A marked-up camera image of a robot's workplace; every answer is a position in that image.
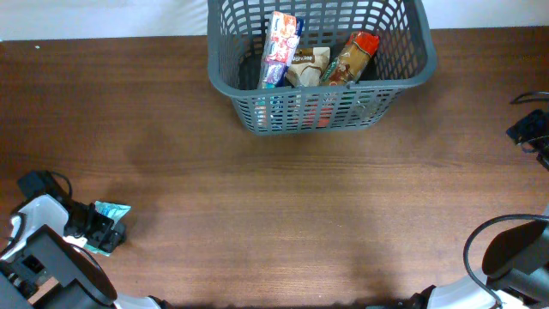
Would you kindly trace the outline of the teal snack packet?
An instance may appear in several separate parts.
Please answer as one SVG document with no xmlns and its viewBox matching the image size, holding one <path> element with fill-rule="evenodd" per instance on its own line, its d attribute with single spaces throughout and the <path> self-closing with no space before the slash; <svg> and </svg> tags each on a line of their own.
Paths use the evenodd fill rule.
<svg viewBox="0 0 549 309">
<path fill-rule="evenodd" d="M 129 205 L 100 201 L 95 202 L 95 208 L 100 214 L 105 215 L 110 219 L 113 219 L 114 223 L 118 223 L 131 210 L 131 207 Z M 90 240 L 87 241 L 87 243 L 84 245 L 84 248 L 94 254 L 101 254 L 107 257 L 110 256 L 109 252 L 91 245 Z"/>
</svg>

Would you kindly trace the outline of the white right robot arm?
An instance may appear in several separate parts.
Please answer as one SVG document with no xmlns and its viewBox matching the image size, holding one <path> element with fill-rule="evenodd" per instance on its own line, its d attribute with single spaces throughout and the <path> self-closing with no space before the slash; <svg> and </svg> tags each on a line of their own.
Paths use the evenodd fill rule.
<svg viewBox="0 0 549 309">
<path fill-rule="evenodd" d="M 504 221 L 523 224 L 499 233 L 474 271 L 469 251 L 485 229 Z M 548 213 L 501 215 L 477 227 L 463 248 L 467 276 L 442 287 L 429 287 L 404 303 L 404 308 L 547 308 Z"/>
</svg>

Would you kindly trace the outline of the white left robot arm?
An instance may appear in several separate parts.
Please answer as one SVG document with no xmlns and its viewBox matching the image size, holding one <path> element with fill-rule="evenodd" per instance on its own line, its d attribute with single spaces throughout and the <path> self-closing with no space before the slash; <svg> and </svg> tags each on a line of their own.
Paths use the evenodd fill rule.
<svg viewBox="0 0 549 309">
<path fill-rule="evenodd" d="M 116 291 L 94 253 L 110 255 L 126 240 L 125 205 L 80 203 L 60 174 L 31 171 L 17 184 L 25 201 L 10 214 L 1 251 L 3 308 L 167 309 L 153 296 Z"/>
</svg>

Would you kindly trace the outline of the red spaghetti packet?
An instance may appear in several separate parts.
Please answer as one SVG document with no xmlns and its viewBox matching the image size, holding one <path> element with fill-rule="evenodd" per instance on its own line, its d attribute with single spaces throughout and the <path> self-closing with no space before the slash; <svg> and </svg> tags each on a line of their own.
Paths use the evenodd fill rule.
<svg viewBox="0 0 549 309">
<path fill-rule="evenodd" d="M 355 92 L 348 88 L 355 84 L 375 55 L 378 36 L 365 31 L 352 32 L 341 52 L 331 61 L 320 78 L 320 86 L 342 86 L 346 91 L 327 93 L 323 99 L 317 128 L 340 128 L 351 118 Z"/>
</svg>

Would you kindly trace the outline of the grey plastic lattice basket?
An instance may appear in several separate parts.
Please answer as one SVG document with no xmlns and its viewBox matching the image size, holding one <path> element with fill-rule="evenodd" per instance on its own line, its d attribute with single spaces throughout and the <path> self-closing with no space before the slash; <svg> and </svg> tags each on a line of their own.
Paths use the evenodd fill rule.
<svg viewBox="0 0 549 309">
<path fill-rule="evenodd" d="M 357 31 L 378 36 L 380 44 L 356 82 L 308 88 L 284 82 L 260 89 L 260 62 L 275 11 L 304 21 L 301 48 L 328 47 L 336 57 Z M 209 80 L 257 135 L 364 129 L 403 91 L 425 83 L 436 66 L 420 0 L 208 1 Z"/>
</svg>

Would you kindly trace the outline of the Kleenex tissue multipack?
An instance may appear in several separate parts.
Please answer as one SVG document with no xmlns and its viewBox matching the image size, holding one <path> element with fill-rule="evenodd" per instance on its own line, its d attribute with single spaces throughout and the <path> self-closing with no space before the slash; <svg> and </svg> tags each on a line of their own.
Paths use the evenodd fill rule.
<svg viewBox="0 0 549 309">
<path fill-rule="evenodd" d="M 292 63 L 300 41 L 304 20 L 273 11 L 264 41 L 257 88 L 271 89 L 284 85 L 285 74 Z"/>
</svg>

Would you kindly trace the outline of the beige brown snack pouch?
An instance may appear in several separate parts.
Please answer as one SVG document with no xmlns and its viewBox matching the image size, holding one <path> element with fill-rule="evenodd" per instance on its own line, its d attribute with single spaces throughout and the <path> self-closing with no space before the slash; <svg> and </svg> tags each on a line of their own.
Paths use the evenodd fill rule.
<svg viewBox="0 0 549 309">
<path fill-rule="evenodd" d="M 294 87 L 316 87 L 329 65 L 329 58 L 329 47 L 298 48 L 286 72 L 286 79 Z"/>
</svg>

